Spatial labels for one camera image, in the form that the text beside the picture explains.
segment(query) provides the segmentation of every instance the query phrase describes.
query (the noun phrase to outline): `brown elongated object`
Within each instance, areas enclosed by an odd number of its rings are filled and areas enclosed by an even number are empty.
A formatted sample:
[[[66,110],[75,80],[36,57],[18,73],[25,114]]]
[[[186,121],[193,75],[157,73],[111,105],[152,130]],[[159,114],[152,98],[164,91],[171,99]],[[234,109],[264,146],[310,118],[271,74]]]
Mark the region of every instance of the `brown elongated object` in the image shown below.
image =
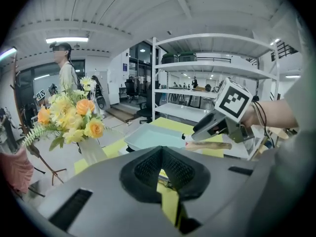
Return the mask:
[[[231,143],[224,143],[224,142],[211,142],[211,141],[190,141],[186,142],[185,149],[189,150],[198,150],[198,149],[232,149]]]
[[[20,109],[18,108],[18,103],[17,103],[17,100],[16,100],[16,68],[17,68],[17,65],[16,65],[16,53],[14,55],[14,60],[13,60],[13,87],[11,85],[11,88],[13,89],[13,95],[14,95],[14,101],[15,101],[15,107],[16,107],[16,110],[18,112],[18,116],[19,116],[19,119],[20,119],[20,123],[21,123],[21,127],[22,127],[22,130],[23,130],[23,133],[25,135],[27,135],[29,132],[28,130],[26,129],[26,126],[23,122],[23,119],[22,119],[22,115],[21,115],[21,112],[20,112]],[[40,155],[40,151],[37,149],[37,147],[35,147],[33,144],[31,144],[29,147],[27,147],[28,150],[32,151],[34,153],[34,155],[38,156],[40,158],[40,160],[45,164],[45,166],[50,170],[50,172],[53,174],[52,176],[52,180],[51,180],[51,184],[54,185],[54,176],[56,176],[59,181],[61,181],[62,183],[64,183],[58,176],[57,172],[60,172],[60,171],[63,171],[63,170],[66,170],[65,168],[64,169],[60,169],[60,170],[53,170],[48,164],[47,162],[43,159],[43,157]]]

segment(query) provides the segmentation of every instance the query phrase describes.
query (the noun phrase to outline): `light blue tray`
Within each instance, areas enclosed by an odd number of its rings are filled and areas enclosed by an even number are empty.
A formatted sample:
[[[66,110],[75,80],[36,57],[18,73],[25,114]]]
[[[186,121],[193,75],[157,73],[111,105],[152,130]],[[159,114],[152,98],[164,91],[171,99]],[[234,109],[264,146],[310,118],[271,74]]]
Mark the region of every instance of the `light blue tray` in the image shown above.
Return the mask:
[[[184,148],[185,141],[182,139],[182,133],[167,128],[143,124],[124,139],[127,145],[133,150],[140,150],[156,146],[168,146]]]

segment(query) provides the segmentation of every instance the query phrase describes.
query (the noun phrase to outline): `black cap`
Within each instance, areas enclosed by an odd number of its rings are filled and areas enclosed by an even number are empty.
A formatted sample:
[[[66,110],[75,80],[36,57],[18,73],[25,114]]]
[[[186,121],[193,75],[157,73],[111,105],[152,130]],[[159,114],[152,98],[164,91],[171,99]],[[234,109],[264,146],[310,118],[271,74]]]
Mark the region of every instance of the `black cap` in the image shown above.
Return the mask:
[[[58,45],[57,45],[57,42],[53,42],[52,44],[49,45],[49,48],[53,48],[53,51],[61,51],[60,47],[63,47],[62,50],[64,51],[68,50],[69,52],[71,52],[71,46],[67,42],[62,42],[62,43],[59,43]]]

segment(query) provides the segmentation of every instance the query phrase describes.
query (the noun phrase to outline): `man wearing cap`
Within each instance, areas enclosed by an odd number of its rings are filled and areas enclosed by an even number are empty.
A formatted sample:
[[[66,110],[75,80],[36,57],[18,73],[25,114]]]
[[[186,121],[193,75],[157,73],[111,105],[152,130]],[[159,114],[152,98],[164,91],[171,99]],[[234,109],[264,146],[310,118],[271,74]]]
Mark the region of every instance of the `man wearing cap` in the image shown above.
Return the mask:
[[[56,44],[55,42],[50,45],[53,48],[54,62],[60,67],[59,81],[61,91],[67,88],[77,89],[77,74],[70,61],[71,46],[66,43]]]

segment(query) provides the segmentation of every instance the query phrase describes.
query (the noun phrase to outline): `hand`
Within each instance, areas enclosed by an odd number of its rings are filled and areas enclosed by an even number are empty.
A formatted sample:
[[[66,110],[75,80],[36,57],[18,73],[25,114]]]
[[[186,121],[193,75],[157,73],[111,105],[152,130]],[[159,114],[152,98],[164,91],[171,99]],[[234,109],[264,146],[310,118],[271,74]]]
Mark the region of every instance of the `hand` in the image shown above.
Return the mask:
[[[256,113],[252,105],[249,105],[240,122],[246,127],[251,127],[255,123]]]

